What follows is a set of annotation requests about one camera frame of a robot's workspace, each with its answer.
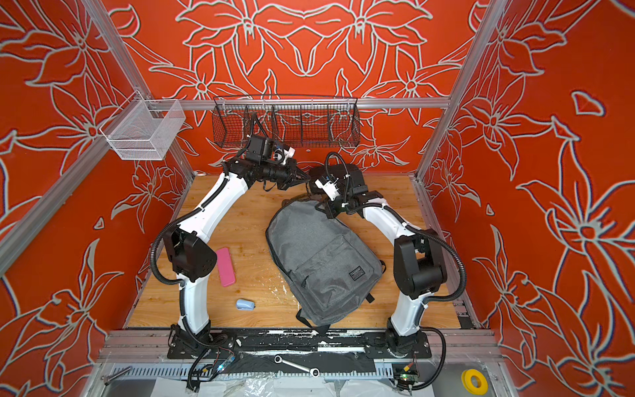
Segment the grey student backpack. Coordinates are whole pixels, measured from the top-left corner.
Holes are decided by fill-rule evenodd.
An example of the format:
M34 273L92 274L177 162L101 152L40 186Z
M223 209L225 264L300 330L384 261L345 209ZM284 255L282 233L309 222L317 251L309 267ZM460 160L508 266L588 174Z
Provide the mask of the grey student backpack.
M289 200L271 219L266 241L272 260L300 309L296 319L325 333L374 297L386 265L314 200Z

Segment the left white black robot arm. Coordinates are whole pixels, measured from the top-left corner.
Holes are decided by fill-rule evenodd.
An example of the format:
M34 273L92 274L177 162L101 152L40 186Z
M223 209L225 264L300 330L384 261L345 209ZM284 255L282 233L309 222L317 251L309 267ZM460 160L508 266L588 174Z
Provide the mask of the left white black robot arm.
M208 279L218 255L208 245L214 230L236 201L256 182L287 190L309 182L294 159L294 148L276 141L252 114L246 145L230 160L203 200L189 213L167 224L150 249L150 270L160 283L178 286L180 317L170 328L169 356L198 356L228 340L213 335L207 308Z

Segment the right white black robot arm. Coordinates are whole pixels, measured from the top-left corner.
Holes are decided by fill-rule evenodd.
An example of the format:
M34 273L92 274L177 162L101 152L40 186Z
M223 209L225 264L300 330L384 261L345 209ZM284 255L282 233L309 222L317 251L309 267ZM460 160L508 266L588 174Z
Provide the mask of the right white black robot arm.
M450 244L434 230L407 221L382 194L369 190L360 169L337 152L309 172L309 186L323 196L330 218L357 214L374 225L394 248L393 276L400 296L386 329L391 354L405 357L423 333L423 314L431 302L452 302L466 291L466 268Z

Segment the pink pencil case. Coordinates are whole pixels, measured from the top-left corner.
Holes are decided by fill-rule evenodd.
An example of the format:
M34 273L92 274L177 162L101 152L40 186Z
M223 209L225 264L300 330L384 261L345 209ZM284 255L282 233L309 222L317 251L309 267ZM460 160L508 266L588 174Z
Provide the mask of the pink pencil case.
M236 274L233 267L231 253L228 247L220 248L217 251L217 268L219 280L222 287L229 287L236 283Z

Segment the light blue stapler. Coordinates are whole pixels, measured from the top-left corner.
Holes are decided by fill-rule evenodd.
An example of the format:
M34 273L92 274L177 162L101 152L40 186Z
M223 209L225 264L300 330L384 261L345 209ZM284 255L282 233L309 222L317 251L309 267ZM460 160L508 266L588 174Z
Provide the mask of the light blue stapler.
M236 308L241 311L253 311L256 308L256 303L248 299L238 299Z

